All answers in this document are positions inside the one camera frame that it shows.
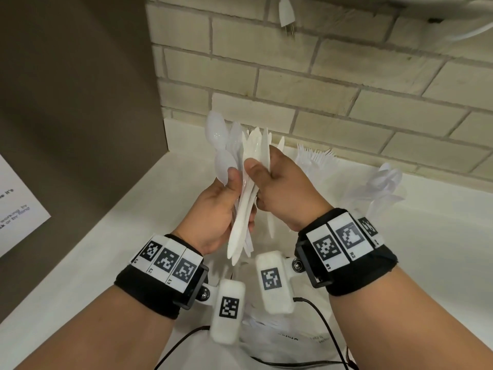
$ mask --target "qr-like marker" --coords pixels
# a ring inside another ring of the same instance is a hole
[[[159,257],[157,257],[157,260],[154,262],[154,265],[169,273],[179,258],[180,256],[175,252],[170,251],[168,248],[164,248]]]
[[[378,234],[377,229],[373,227],[373,224],[371,224],[371,222],[367,220],[366,217],[360,218],[359,223],[361,223],[361,225],[365,228],[370,236],[375,236]]]
[[[342,244],[346,247],[346,249],[352,248],[365,240],[353,222],[337,229],[336,233],[342,240]]]
[[[161,244],[158,244],[156,242],[150,241],[144,249],[142,249],[142,252],[140,252],[140,256],[142,258],[145,258],[148,261],[152,261],[156,253],[161,249],[163,246]]]
[[[221,301],[221,308],[219,309],[219,317],[236,319],[239,305],[240,299],[224,296]]]
[[[323,261],[341,254],[341,250],[330,235],[313,242],[313,246]]]
[[[193,276],[193,273],[196,268],[197,265],[195,265],[193,262],[190,262],[182,258],[180,262],[178,262],[178,265],[176,266],[176,269],[173,272],[173,276],[184,281],[185,283],[188,283],[191,277]]]
[[[262,270],[260,272],[262,276],[262,283],[265,290],[272,290],[274,288],[281,288],[279,270],[277,267],[273,269]]]

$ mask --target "person's right hand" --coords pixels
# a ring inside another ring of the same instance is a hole
[[[270,211],[293,231],[300,231],[332,206],[293,160],[272,145],[270,151],[270,174],[253,158],[244,163],[244,170],[259,188],[257,207]]]

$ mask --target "hand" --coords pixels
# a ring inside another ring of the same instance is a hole
[[[244,169],[259,188],[257,207],[270,211],[293,231],[300,231],[333,207],[318,193],[303,170],[274,146],[271,173],[248,158]]]
[[[173,235],[186,241],[202,255],[217,251],[229,239],[235,201],[242,192],[243,180],[235,168],[228,169],[228,183],[214,180],[202,192]],[[250,213],[249,230],[253,230],[256,207]]]

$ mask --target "paper sign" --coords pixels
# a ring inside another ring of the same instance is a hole
[[[50,217],[0,156],[0,257]]]

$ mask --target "person's left hand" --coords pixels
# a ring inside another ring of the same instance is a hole
[[[218,179],[197,198],[188,214],[173,235],[186,241],[202,255],[217,251],[229,239],[235,201],[242,192],[243,181],[235,168],[228,169],[228,183],[224,186]],[[252,208],[249,230],[255,226],[257,208]]]

